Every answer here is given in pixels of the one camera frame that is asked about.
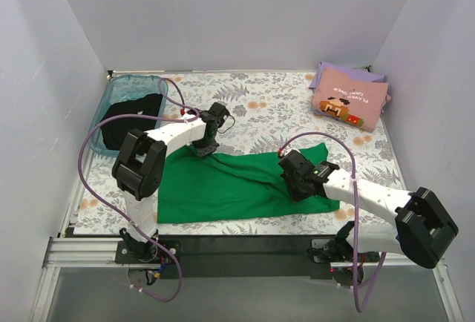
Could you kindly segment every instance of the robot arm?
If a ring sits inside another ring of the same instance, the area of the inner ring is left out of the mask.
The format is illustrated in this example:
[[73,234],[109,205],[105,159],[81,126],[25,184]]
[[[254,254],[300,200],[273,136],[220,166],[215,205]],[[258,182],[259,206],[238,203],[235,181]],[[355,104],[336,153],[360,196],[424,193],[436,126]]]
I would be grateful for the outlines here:
[[[281,175],[295,200],[319,195],[353,203],[353,179],[337,165],[321,162],[314,166],[297,150],[281,157]],[[459,229],[436,195],[426,188],[416,192],[386,188],[358,180],[360,208],[387,221],[389,225],[361,225],[358,252],[394,252],[432,269],[458,234]],[[337,233],[353,247],[353,223]]]
[[[127,215],[133,222],[127,229],[121,229],[120,236],[139,259],[150,258],[151,244],[132,224],[149,237],[157,234],[153,217],[156,199],[152,194],[159,188],[166,157],[190,143],[200,157],[213,153],[219,146],[214,139],[217,130],[228,116],[226,107],[215,102],[208,111],[200,111],[199,119],[169,124],[145,133],[138,129],[128,133],[112,168],[112,176],[123,192]],[[184,114],[182,119],[194,117],[194,114]]]

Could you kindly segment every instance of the green fabric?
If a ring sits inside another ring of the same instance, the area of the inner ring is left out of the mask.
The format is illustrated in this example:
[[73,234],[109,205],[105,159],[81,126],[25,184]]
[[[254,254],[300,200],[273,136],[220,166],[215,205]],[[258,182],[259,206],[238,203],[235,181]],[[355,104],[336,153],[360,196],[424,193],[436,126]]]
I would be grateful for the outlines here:
[[[327,159],[325,144],[301,150],[315,164]],[[199,158],[190,147],[170,155],[158,191],[158,222],[244,220],[335,211],[339,201],[290,200],[276,153]]]

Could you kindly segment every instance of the floral tablecloth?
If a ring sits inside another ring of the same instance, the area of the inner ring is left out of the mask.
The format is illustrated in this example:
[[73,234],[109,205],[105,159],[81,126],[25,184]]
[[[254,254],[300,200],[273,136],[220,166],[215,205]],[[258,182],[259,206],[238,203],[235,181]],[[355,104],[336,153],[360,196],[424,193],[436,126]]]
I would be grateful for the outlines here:
[[[367,133],[329,117],[316,116],[311,108],[311,73],[184,73],[167,75],[183,91],[187,104],[209,108],[223,103],[236,119],[235,126],[218,134],[217,152],[231,155],[277,151],[296,134],[324,131],[346,142],[356,156],[358,177],[392,188],[402,188],[396,161],[379,120],[376,130]],[[168,93],[177,99],[175,89]],[[180,109],[167,103],[164,116],[178,118]],[[307,148],[325,142],[329,161],[350,170],[350,158],[331,139],[305,136],[293,142],[294,148]],[[103,197],[125,210],[122,195],[111,176],[113,158],[94,154],[88,182]],[[341,203],[338,211],[326,214],[293,214],[283,217],[239,221],[161,224],[160,234],[335,234],[354,215],[353,207]],[[363,223],[384,221],[361,211]],[[82,196],[74,234],[118,234],[125,221],[94,199]]]

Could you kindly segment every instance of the transparent blue container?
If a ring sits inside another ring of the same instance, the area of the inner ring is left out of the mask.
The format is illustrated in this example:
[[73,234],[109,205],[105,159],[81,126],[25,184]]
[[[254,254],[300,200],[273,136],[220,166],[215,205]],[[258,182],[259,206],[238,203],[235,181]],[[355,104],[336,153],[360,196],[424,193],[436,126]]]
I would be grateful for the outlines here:
[[[151,93],[161,94],[158,90],[159,79],[159,76],[143,75],[122,75],[112,79],[102,95],[89,131],[100,122],[109,107],[114,103],[140,99]],[[168,94],[167,82],[162,82],[162,89],[165,94]],[[162,116],[165,101],[165,98],[163,98],[158,116]],[[155,128],[158,127],[160,127],[160,121],[157,120]],[[109,150],[105,147],[100,129],[89,139],[88,144],[94,152],[107,157],[116,157],[119,154],[118,150]]]

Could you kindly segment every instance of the metal bracket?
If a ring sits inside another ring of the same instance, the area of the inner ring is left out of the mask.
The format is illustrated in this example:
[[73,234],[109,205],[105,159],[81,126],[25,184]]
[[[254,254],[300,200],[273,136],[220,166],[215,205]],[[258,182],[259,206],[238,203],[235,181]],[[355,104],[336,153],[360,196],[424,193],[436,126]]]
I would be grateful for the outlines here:
[[[178,260],[181,256],[181,242],[179,240],[159,240],[158,242],[165,248],[167,248]],[[116,264],[161,264],[161,258],[158,254],[155,255],[155,258],[150,261],[141,261],[137,259],[129,250],[124,241],[120,241],[117,244],[116,257],[114,259]],[[168,259],[168,264],[174,264],[173,260]]]

